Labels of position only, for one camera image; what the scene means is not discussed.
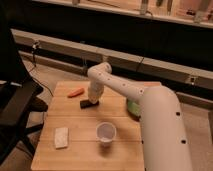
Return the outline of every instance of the wire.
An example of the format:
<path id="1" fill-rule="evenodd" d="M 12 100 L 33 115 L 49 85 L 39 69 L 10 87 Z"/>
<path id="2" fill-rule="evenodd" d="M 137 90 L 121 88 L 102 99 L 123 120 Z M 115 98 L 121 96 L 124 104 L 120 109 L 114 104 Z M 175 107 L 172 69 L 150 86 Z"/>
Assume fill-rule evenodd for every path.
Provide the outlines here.
<path id="1" fill-rule="evenodd" d="M 147 14 L 150 14 L 151 15 L 151 22 L 153 21 L 153 13 L 152 12 L 150 12 L 150 11 L 146 11 L 146 13 Z M 151 44 L 151 39 L 147 42 L 147 49 L 149 49 L 149 47 L 150 47 L 150 44 Z M 143 61 L 144 61 L 144 59 L 145 59 L 145 57 L 142 57 L 142 59 L 141 59 L 141 61 L 140 61 L 140 63 L 138 64 L 138 66 L 136 67 L 136 72 L 138 72 L 139 71 L 139 69 L 140 69 L 140 67 L 141 67 L 141 64 L 143 63 Z"/>
<path id="2" fill-rule="evenodd" d="M 29 153 L 27 150 L 24 150 L 23 148 L 16 146 L 16 148 L 22 152 L 24 152 L 25 154 L 27 154 L 31 159 L 33 159 L 33 156 L 31 153 Z"/>
<path id="3" fill-rule="evenodd" d="M 53 97 L 53 93 L 52 93 L 52 91 L 50 90 L 49 87 L 47 87 L 46 85 L 44 85 L 43 83 L 41 83 L 41 82 L 40 82 L 38 79 L 36 79 L 35 77 L 32 76 L 32 78 L 33 78 L 33 80 L 36 81 L 38 84 L 40 84 L 40 85 L 42 85 L 43 87 L 45 87 L 45 88 L 50 92 L 51 96 Z"/>
<path id="4" fill-rule="evenodd" d="M 36 66 L 33 66 L 28 72 L 31 73 L 35 68 Z"/>
<path id="5" fill-rule="evenodd" d="M 96 0 L 87 0 L 87 1 L 94 2 L 94 3 L 99 3 L 99 4 L 103 4 L 103 5 L 108 5 L 108 6 L 115 7 L 115 8 L 120 8 L 119 6 L 116 6 L 116 5 L 113 5 L 113 4 L 109 4 L 109 3 L 106 3 L 106 2 L 100 2 L 100 1 L 96 1 Z"/>
<path id="6" fill-rule="evenodd" d="M 135 70 L 136 72 L 139 71 L 139 68 L 140 68 L 141 64 L 143 63 L 143 60 L 144 60 L 144 59 L 145 59 L 145 57 L 142 57 L 140 63 L 138 64 L 138 66 L 137 66 L 137 68 L 136 68 L 136 70 Z"/>

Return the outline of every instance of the table top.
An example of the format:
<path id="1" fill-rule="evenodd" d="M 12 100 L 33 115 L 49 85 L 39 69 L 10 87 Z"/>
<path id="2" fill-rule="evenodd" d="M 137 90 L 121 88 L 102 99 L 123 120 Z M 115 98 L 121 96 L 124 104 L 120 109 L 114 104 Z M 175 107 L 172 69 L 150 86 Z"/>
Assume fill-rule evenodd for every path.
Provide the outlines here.
<path id="1" fill-rule="evenodd" d="M 89 82 L 82 81 L 57 84 L 32 170 L 144 171 L 140 125 L 129 116 L 126 98 L 106 87 L 99 106 L 80 109 L 80 101 L 87 99 L 88 85 Z M 71 91 L 80 87 L 85 88 L 84 94 L 67 98 Z M 101 122 L 111 122 L 117 129 L 109 148 L 101 147 L 96 137 L 96 127 Z M 68 148 L 55 149 L 54 131 L 57 127 L 69 128 Z"/>

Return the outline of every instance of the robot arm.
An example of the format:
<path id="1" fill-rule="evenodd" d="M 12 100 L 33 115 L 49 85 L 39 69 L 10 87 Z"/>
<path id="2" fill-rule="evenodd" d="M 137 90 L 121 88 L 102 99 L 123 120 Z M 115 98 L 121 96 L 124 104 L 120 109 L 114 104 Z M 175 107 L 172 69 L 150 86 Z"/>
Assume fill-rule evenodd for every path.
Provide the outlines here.
<path id="1" fill-rule="evenodd" d="M 88 70 L 90 102 L 98 101 L 106 85 L 139 104 L 146 171 L 192 171 L 180 103 L 173 91 L 164 86 L 137 87 L 111 71 L 108 63 Z"/>

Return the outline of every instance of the white cup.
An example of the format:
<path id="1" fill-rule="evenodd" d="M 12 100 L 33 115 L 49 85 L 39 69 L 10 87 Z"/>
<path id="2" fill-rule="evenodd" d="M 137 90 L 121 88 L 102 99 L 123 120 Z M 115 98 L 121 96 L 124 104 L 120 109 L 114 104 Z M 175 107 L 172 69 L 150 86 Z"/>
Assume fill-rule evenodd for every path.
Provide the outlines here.
<path id="1" fill-rule="evenodd" d="M 97 137 L 103 147 L 109 147 L 116 136 L 116 128 L 110 122 L 102 122 L 96 129 Z"/>

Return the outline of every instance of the black chair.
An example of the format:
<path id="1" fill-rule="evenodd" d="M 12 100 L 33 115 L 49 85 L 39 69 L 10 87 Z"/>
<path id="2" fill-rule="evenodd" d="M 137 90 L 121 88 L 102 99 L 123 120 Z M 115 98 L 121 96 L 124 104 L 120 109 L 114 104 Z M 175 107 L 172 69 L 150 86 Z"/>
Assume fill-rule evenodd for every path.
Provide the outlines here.
<path id="1" fill-rule="evenodd" d="M 9 29 L 0 2 L 0 164 L 19 141 L 31 154 L 35 149 L 28 134 L 43 124 L 26 128 L 31 111 L 47 111 L 47 105 L 36 97 L 43 91 L 27 72 Z"/>

